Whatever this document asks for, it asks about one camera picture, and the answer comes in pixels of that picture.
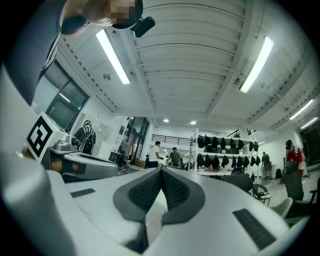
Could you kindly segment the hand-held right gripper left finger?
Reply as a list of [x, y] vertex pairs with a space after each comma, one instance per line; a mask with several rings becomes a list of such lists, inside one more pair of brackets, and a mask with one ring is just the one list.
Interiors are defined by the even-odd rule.
[[84, 182], [64, 183], [55, 171], [47, 171], [58, 215], [75, 254], [146, 254], [148, 237], [144, 223], [126, 220], [113, 202], [122, 185], [143, 177], [150, 169]]

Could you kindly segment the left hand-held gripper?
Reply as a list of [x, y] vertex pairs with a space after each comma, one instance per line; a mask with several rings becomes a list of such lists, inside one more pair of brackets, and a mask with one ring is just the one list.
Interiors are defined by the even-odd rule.
[[77, 140], [66, 133], [43, 111], [29, 132], [26, 145], [33, 158], [51, 170], [54, 160], [62, 160], [65, 181], [83, 181], [83, 177], [113, 177], [119, 171], [116, 162], [78, 152]]

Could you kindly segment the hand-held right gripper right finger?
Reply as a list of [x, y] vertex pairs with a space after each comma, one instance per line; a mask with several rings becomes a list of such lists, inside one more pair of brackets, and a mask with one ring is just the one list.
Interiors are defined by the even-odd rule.
[[[205, 194], [200, 211], [189, 221], [165, 225], [144, 256], [281, 256], [289, 227], [276, 212], [225, 181], [172, 168], [198, 184]], [[249, 234], [234, 212], [247, 210], [274, 241], [260, 249], [258, 231]]]

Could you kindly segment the person's left hand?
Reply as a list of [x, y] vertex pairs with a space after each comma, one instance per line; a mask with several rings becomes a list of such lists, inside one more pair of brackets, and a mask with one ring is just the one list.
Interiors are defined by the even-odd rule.
[[65, 159], [56, 159], [51, 162], [51, 170], [59, 173], [78, 172], [79, 164]]

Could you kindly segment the black mesh office chair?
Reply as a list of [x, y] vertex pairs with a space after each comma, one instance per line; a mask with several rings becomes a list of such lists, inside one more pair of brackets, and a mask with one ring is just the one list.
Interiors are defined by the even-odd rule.
[[222, 180], [240, 188], [250, 195], [252, 194], [251, 190], [253, 189], [253, 181], [246, 174], [227, 175], [224, 176]]

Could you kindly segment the row of black bags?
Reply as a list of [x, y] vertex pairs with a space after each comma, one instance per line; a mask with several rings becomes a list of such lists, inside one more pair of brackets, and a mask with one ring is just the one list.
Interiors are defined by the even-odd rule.
[[191, 169], [196, 172], [247, 168], [254, 166], [258, 159], [260, 143], [255, 140], [198, 133], [192, 140], [195, 144], [190, 145]]

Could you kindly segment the dark glass door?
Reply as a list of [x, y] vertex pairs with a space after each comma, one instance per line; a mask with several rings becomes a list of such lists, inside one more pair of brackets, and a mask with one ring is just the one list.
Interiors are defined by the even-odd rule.
[[128, 118], [124, 135], [126, 141], [130, 144], [128, 159], [131, 165], [135, 164], [136, 158], [141, 157], [148, 127], [149, 122], [145, 117], [130, 116]]

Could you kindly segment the white metal shelf rack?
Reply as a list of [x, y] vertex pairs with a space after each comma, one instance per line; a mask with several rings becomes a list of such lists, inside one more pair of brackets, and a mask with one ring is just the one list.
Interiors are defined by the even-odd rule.
[[258, 143], [248, 138], [200, 133], [196, 129], [190, 139], [188, 171], [206, 177], [230, 176], [240, 168], [243, 173], [256, 178], [262, 176], [261, 164], [255, 146]]

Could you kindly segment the pale grey shell chair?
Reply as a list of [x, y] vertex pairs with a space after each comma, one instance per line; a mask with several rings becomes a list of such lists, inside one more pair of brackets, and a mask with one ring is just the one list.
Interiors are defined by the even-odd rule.
[[293, 204], [293, 199], [288, 197], [283, 202], [281, 202], [277, 206], [271, 206], [270, 208], [277, 213], [279, 216], [281, 216], [283, 219], [286, 218], [288, 212], [290, 211], [290, 208]]

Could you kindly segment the dark framed window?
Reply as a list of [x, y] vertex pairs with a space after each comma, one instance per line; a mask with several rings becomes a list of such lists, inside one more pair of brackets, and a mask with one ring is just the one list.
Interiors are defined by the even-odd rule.
[[89, 96], [54, 61], [39, 80], [31, 108], [36, 114], [46, 113], [69, 133]]

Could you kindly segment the black balcony railing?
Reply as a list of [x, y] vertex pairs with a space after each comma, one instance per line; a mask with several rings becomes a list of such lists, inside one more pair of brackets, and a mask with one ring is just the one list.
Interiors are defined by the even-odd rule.
[[176, 137], [176, 136], [167, 136], [167, 135], [160, 135], [160, 134], [152, 134], [151, 141], [156, 142], [159, 141], [161, 144], [174, 144], [174, 145], [195, 145], [195, 140], [191, 138], [184, 138], [184, 137]]

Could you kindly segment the black high-back office chair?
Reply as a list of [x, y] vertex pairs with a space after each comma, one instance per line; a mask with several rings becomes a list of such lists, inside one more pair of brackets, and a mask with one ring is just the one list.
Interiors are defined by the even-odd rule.
[[283, 175], [287, 196], [295, 201], [302, 201], [304, 197], [301, 172], [297, 161], [286, 164], [286, 172]]

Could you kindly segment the long ceiling light tube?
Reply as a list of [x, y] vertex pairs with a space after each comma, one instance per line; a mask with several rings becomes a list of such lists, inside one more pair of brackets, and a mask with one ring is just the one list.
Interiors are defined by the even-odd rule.
[[293, 120], [297, 116], [299, 116], [303, 111], [305, 111], [312, 103], [314, 102], [314, 99], [310, 99], [303, 107], [301, 107], [295, 114], [293, 114], [289, 119]]
[[253, 86], [258, 76], [260, 75], [261, 71], [263, 70], [272, 52], [273, 47], [274, 47], [274, 41], [270, 37], [266, 36], [264, 38], [263, 45], [261, 47], [260, 53], [255, 63], [253, 64], [252, 68], [250, 69], [245, 80], [243, 81], [242, 85], [239, 88], [239, 90], [242, 93], [246, 94], [250, 90], [250, 88]]
[[318, 120], [318, 117], [314, 117], [313, 119], [311, 119], [309, 122], [305, 123], [303, 126], [300, 127], [301, 130], [309, 127], [310, 125], [314, 124], [316, 121]]
[[120, 63], [116, 52], [109, 40], [109, 37], [106, 34], [106, 31], [103, 29], [96, 34], [97, 40], [99, 41], [103, 51], [105, 52], [109, 62], [117, 73], [119, 79], [124, 85], [130, 84], [130, 80], [123, 69], [122, 64]]

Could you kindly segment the person's dark shirt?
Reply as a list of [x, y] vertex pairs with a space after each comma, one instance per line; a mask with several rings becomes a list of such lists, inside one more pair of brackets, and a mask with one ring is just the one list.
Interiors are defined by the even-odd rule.
[[30, 16], [4, 61], [15, 87], [31, 105], [39, 80], [55, 58], [67, 0], [45, 0]]

